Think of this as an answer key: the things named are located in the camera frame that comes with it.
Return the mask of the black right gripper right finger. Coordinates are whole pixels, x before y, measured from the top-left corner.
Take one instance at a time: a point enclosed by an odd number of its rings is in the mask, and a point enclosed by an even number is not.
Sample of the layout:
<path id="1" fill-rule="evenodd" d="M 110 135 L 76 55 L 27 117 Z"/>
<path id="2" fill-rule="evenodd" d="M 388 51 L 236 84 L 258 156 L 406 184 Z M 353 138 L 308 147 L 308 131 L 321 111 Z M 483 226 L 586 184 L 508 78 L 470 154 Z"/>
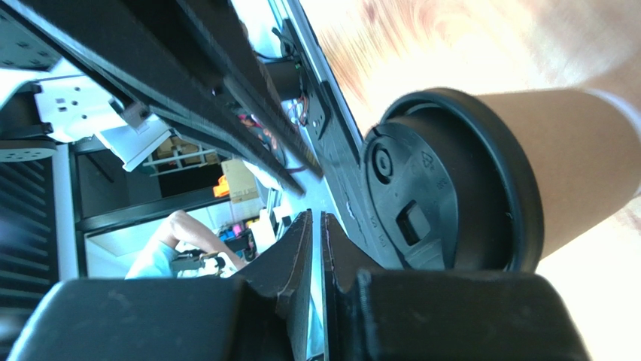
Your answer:
<path id="1" fill-rule="evenodd" d="M 528 272 L 387 270 L 322 213 L 328 360 L 587 360 L 554 287 Z"/>

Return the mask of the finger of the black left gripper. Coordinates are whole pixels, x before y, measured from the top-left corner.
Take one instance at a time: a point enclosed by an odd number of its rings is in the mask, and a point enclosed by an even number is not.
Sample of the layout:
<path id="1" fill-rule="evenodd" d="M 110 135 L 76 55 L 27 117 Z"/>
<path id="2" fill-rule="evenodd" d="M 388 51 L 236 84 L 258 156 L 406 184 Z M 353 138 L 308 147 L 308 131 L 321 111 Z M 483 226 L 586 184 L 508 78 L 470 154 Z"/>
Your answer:
<path id="1" fill-rule="evenodd" d="M 223 82 L 243 107 L 262 122 L 316 177 L 324 176 L 314 154 L 281 107 L 265 66 L 257 59 L 244 27 L 229 1 L 179 1 L 194 38 L 223 73 Z"/>
<path id="2" fill-rule="evenodd" d="M 237 99 L 178 2 L 3 1 L 1 8 L 118 99 L 228 144 L 283 188 L 303 195 L 229 108 Z"/>

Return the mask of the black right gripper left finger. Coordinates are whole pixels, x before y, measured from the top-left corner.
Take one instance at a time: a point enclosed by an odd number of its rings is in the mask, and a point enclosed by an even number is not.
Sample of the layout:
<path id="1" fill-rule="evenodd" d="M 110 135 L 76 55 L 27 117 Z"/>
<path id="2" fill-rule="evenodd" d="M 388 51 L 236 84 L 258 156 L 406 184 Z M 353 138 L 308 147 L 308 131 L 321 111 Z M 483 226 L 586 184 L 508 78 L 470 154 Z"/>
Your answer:
<path id="1" fill-rule="evenodd" d="M 56 284 L 11 360 L 304 360 L 313 216 L 229 278 Z"/>

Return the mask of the black cup lid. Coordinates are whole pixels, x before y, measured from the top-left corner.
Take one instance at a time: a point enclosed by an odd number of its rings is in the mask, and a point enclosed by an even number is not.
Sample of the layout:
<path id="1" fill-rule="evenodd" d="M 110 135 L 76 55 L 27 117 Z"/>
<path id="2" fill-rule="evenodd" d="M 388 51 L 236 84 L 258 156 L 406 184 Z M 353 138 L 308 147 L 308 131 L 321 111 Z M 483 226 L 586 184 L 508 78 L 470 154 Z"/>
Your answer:
<path id="1" fill-rule="evenodd" d="M 384 112 L 361 150 L 367 220 L 402 268 L 532 272 L 544 220 L 523 147 L 467 93 L 409 93 Z"/>

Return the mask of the brown paper cup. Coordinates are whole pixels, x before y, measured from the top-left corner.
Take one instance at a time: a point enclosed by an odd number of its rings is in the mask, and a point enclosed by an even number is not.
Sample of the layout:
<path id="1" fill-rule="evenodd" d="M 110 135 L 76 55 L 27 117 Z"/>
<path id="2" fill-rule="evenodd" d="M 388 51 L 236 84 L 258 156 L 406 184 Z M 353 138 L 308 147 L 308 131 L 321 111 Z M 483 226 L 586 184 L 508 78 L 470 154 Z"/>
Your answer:
<path id="1" fill-rule="evenodd" d="M 640 193 L 640 112 L 598 89 L 481 96 L 533 169 L 547 257 Z"/>

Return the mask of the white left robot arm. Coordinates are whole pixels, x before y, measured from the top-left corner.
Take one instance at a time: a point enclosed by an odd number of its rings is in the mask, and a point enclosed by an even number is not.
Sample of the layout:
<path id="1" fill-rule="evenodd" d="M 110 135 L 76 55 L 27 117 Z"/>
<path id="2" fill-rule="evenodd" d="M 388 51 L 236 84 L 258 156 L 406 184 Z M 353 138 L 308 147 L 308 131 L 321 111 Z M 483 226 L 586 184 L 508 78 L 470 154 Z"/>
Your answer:
<path id="1" fill-rule="evenodd" d="M 33 93 L 3 140 L 102 135 L 134 168 L 174 134 L 298 196 L 288 157 L 323 176 L 230 1 L 3 1 L 1 68 L 26 75 L 4 83 L 2 109 Z"/>

